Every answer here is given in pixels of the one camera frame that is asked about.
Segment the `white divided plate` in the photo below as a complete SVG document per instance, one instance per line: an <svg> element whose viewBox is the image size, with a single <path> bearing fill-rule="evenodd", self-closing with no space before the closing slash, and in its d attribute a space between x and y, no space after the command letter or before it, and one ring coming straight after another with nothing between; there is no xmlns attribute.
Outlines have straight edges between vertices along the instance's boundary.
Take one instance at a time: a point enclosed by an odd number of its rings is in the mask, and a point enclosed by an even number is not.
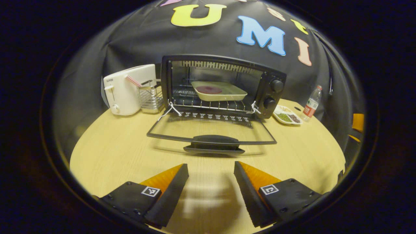
<svg viewBox="0 0 416 234"><path fill-rule="evenodd" d="M288 121L285 121L285 120L282 120L279 116L278 116L278 114L285 114L285 115L287 115L287 117L291 120L291 122L288 122ZM296 116L296 118L300 121L299 123L297 123L297 122L295 122L295 121L293 121L288 115L294 115L294 116ZM301 125L302 123L303 123L303 121L299 118L299 116L297 115L297 114L295 114L293 111L291 111L291 109L289 109L289 108L287 108L287 107L285 107L285 106L280 106L280 105L277 105L276 106L276 109L273 111L273 116L279 121L279 122L281 122L281 123L283 123L283 124L293 124L293 125Z"/></svg>

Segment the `dish rack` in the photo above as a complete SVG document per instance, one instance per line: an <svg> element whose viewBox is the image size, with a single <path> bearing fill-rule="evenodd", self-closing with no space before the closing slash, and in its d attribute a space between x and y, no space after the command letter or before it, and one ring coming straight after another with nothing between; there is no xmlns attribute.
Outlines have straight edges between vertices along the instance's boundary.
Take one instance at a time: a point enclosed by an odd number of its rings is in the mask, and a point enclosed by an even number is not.
<svg viewBox="0 0 416 234"><path fill-rule="evenodd" d="M161 84L151 85L152 81L143 82L142 87L138 87L141 109L145 113L159 113L164 107Z"/></svg>

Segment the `orange object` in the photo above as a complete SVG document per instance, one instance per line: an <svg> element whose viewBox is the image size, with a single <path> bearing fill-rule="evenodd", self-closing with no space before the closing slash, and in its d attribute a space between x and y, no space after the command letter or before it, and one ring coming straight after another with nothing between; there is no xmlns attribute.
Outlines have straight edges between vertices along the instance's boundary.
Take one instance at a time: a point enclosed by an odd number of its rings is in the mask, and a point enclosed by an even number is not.
<svg viewBox="0 0 416 234"><path fill-rule="evenodd" d="M183 163L176 166L176 167L172 167L172 168L170 168L170 169L168 169L168 170L166 170L162 173L159 173L159 174L155 175L154 177L151 177L151 178L143 181L140 184L160 189L161 190L160 197L162 197L163 192L166 191L169 184L172 182L173 178L178 173L178 171L182 167L182 165L183 165Z"/></svg>
<svg viewBox="0 0 416 234"><path fill-rule="evenodd" d="M360 141L360 139L358 139L358 138L356 138L356 137L354 137L354 136L351 136L351 135L348 135L349 137L351 137L352 139L354 139L354 140L356 140L356 141L358 141L358 142L361 142Z"/></svg>
<svg viewBox="0 0 416 234"><path fill-rule="evenodd" d="M364 114L354 114L352 117L352 128L363 132L364 129Z"/></svg>
<svg viewBox="0 0 416 234"><path fill-rule="evenodd" d="M260 187L266 186L266 185L270 185L270 184L275 184L278 182L281 182L280 179L271 176L269 174L267 174L264 171L260 171L259 169L252 167L248 164L245 164L243 162L238 161L241 166L243 167L245 173L247 174L251 184L253 185L254 189L256 190L257 194L259 195L259 197L261 198L261 200L265 203L265 201L263 200L263 198L261 197L260 193L259 193L259 189Z"/></svg>

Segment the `oven door handle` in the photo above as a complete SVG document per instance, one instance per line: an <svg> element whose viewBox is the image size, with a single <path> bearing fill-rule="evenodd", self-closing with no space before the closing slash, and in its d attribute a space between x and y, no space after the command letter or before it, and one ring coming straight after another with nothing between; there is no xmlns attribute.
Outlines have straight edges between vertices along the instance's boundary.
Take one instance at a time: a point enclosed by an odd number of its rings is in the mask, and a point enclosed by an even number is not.
<svg viewBox="0 0 416 234"><path fill-rule="evenodd" d="M245 152L239 148L240 142L232 137L221 135L201 135L192 139L183 149L194 154L240 155Z"/></svg>

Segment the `toaster oven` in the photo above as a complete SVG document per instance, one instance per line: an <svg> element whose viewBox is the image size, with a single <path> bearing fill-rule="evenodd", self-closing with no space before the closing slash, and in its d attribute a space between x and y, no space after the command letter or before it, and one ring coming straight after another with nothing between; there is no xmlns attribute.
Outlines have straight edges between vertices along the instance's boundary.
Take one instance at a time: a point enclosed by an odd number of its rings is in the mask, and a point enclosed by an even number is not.
<svg viewBox="0 0 416 234"><path fill-rule="evenodd" d="M271 117L286 74L212 55L162 58L166 110L147 135L191 142L188 152L240 154L242 144L276 144L262 121Z"/></svg>

